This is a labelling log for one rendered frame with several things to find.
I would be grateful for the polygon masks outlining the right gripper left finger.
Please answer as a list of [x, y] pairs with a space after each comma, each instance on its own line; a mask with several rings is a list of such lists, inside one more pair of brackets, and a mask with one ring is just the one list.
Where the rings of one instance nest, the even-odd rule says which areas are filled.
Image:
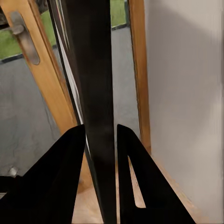
[[0, 199], [0, 224], [71, 224], [86, 143], [69, 129]]

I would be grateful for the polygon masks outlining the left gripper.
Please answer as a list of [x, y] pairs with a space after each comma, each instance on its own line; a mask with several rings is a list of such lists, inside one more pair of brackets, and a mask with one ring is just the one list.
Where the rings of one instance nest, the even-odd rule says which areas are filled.
[[16, 175], [15, 178], [11, 176], [0, 176], [0, 193], [7, 193], [19, 179], [19, 175]]

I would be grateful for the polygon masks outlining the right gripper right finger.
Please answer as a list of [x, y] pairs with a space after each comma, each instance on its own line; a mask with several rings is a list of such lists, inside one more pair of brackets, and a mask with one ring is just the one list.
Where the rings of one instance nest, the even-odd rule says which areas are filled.
[[[135, 132], [117, 125], [120, 224], [195, 224]], [[130, 157], [146, 208], [135, 205]]]

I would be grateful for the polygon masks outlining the poster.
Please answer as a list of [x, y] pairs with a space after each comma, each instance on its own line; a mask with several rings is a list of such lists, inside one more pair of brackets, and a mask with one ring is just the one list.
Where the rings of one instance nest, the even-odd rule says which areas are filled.
[[117, 224], [110, 0], [47, 0], [104, 224]]

